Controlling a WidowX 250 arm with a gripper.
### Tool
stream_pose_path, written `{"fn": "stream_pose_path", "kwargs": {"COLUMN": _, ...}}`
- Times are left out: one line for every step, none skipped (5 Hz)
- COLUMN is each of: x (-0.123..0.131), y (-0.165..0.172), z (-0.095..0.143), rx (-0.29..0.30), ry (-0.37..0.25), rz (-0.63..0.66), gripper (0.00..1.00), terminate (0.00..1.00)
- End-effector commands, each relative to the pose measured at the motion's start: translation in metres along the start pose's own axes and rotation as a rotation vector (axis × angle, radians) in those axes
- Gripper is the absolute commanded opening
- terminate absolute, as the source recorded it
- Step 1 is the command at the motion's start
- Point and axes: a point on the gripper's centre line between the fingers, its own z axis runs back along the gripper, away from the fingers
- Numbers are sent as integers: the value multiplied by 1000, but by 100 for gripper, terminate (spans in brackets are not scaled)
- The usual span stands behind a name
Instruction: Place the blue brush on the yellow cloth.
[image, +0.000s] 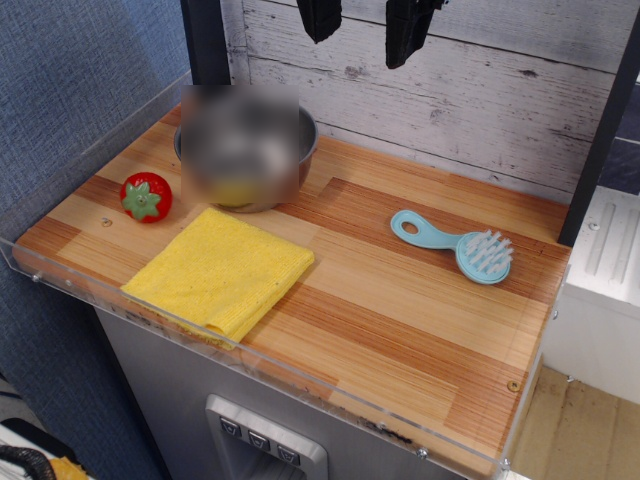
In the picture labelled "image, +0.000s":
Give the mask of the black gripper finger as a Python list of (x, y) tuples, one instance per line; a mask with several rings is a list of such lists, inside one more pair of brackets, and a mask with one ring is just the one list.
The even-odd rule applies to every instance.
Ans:
[(341, 26), (340, 0), (297, 0), (306, 33), (315, 42), (329, 38)]
[(390, 0), (386, 2), (386, 66), (396, 69), (424, 46), (436, 2)]

